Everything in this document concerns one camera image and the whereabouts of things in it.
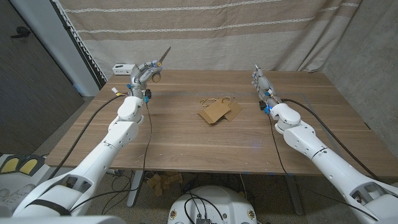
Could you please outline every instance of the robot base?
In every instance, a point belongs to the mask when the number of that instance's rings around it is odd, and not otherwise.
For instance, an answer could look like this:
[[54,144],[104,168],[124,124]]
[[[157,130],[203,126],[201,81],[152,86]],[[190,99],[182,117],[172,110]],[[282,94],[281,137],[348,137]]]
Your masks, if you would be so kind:
[[[170,209],[168,224],[191,224],[185,214],[184,204],[191,197],[195,198],[194,194],[207,199],[217,207],[226,224],[257,224],[256,214],[254,213],[252,205],[244,197],[231,189],[215,185],[207,185],[197,187],[190,192],[192,196],[187,192],[174,202]],[[195,200],[198,205],[202,219],[205,219],[205,209],[203,208],[203,204],[200,199],[191,199],[188,201],[186,206],[187,213],[196,223],[197,218],[200,216],[193,200]],[[199,223],[223,223],[217,210],[208,202],[203,201],[203,203],[206,207],[207,219],[210,219],[210,222],[208,220],[202,220]]]

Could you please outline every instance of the yellow cushion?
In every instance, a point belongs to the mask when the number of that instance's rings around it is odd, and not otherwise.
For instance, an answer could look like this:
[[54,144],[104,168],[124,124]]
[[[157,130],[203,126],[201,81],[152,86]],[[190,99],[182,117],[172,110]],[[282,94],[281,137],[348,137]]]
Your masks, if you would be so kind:
[[5,172],[15,171],[17,169],[18,162],[19,162],[18,158],[12,158],[12,159],[8,160],[6,162],[6,164],[4,165],[4,167],[2,167],[1,172],[5,173]]
[[37,159],[27,161],[20,169],[19,172],[29,175],[32,169],[36,166]]

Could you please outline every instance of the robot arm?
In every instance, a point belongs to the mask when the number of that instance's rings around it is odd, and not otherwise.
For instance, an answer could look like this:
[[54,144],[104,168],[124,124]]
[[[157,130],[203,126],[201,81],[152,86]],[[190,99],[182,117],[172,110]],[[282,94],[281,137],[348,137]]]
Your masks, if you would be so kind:
[[104,139],[70,172],[47,180],[37,186],[17,207],[13,217],[59,217],[60,215],[84,215],[92,197],[118,152],[138,134],[144,116],[141,115],[143,101],[147,102],[146,81],[162,70],[161,60],[135,67],[131,74],[131,91],[118,109],[117,117],[111,122]]
[[253,79],[259,98],[267,103],[269,114],[277,121],[275,129],[283,134],[285,142],[308,157],[348,204],[376,219],[351,208],[361,223],[398,218],[398,188],[361,174],[318,139],[314,129],[300,119],[300,114],[280,101],[260,68],[253,73]]

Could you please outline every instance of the beige curtain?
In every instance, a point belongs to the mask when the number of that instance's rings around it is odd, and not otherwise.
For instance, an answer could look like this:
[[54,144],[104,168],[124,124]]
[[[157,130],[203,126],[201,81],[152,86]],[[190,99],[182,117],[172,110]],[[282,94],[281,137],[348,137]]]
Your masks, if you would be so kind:
[[319,68],[361,0],[60,0],[107,77],[115,63],[165,69]]

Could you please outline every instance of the blue component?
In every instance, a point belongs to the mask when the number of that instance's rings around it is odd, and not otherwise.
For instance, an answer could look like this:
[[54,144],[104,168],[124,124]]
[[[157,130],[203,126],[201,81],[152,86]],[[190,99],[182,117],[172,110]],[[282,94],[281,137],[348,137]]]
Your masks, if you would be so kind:
[[265,108],[264,108],[264,112],[266,112],[266,114],[269,114],[269,106],[267,105]]

